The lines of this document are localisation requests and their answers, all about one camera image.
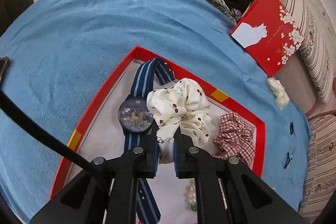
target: sofa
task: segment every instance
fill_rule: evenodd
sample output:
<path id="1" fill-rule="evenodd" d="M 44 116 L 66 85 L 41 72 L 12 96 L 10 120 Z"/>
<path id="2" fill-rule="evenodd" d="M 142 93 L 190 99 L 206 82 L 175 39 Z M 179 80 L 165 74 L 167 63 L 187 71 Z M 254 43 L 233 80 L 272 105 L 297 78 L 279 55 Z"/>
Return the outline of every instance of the sofa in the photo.
<path id="1" fill-rule="evenodd" d="M 299 213 L 306 223 L 335 223 L 336 98 L 330 56 L 305 0 L 280 0 L 305 38 L 276 74 L 312 129 L 308 172 Z"/>

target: silver bolt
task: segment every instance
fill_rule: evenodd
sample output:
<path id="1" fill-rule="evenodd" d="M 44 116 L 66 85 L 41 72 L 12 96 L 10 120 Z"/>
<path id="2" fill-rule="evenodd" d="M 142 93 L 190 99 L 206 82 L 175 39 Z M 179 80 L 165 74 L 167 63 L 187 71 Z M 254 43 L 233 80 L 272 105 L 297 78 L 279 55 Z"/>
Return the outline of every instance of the silver bolt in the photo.
<path id="1" fill-rule="evenodd" d="M 192 147 L 190 147 L 190 148 L 188 149 L 188 151 L 189 151 L 189 153 L 191 153 L 191 154 L 197 154 L 198 151 L 199 151 L 199 149 L 198 149 L 197 147 L 195 147 L 195 146 L 192 146 Z"/>
<path id="2" fill-rule="evenodd" d="M 104 158 L 103 157 L 97 157 L 97 158 L 95 158 L 94 160 L 93 160 L 93 163 L 95 164 L 95 165 L 100 165 L 100 164 L 102 164 L 103 162 L 104 162 Z"/>
<path id="3" fill-rule="evenodd" d="M 229 163 L 231 164 L 238 164 L 239 163 L 239 159 L 236 157 L 230 157 L 229 158 Z"/>
<path id="4" fill-rule="evenodd" d="M 137 146 L 135 148 L 133 148 L 133 152 L 134 154 L 141 154 L 143 152 L 143 148 L 140 146 Z"/>

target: white cat cutout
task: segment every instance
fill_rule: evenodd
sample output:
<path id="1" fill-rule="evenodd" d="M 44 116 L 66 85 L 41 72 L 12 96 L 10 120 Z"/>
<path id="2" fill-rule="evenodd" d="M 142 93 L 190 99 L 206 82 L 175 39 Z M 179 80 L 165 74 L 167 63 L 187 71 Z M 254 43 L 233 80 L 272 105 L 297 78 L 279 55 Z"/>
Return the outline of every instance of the white cat cutout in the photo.
<path id="1" fill-rule="evenodd" d="M 231 35 L 244 48 L 257 44 L 262 38 L 267 37 L 267 30 L 264 23 L 258 27 L 243 22 Z"/>

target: blue blanket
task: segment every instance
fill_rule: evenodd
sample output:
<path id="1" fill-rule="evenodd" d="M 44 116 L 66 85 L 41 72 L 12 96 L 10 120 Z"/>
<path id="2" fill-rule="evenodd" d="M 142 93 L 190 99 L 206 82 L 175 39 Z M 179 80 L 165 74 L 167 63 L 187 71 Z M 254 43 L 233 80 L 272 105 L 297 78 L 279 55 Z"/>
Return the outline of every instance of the blue blanket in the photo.
<path id="1" fill-rule="evenodd" d="M 106 77 L 141 45 L 223 90 L 266 123 L 262 178 L 297 210 L 307 170 L 307 120 L 292 103 L 278 110 L 266 74 L 227 34 L 232 27 L 205 0 L 39 0 L 0 38 L 1 56 L 11 59 L 3 90 L 66 144 Z M 294 150 L 284 169 L 286 154 Z M 0 191 L 24 221 L 47 202 L 59 161 L 0 112 Z"/>

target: striped cushion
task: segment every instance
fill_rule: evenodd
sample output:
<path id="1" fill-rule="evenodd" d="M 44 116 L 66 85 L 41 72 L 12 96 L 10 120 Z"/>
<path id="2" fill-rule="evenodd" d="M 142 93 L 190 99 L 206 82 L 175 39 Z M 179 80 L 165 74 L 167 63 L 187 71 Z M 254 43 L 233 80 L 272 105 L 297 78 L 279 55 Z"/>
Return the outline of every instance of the striped cushion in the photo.
<path id="1" fill-rule="evenodd" d="M 304 0 L 280 1 L 292 15 L 304 36 L 299 52 L 310 73 L 318 97 L 323 103 L 327 103 L 332 91 L 333 68 L 313 16 Z"/>
<path id="2" fill-rule="evenodd" d="M 336 117 L 328 114 L 309 122 L 308 173 L 299 214 L 312 223 L 336 189 Z"/>

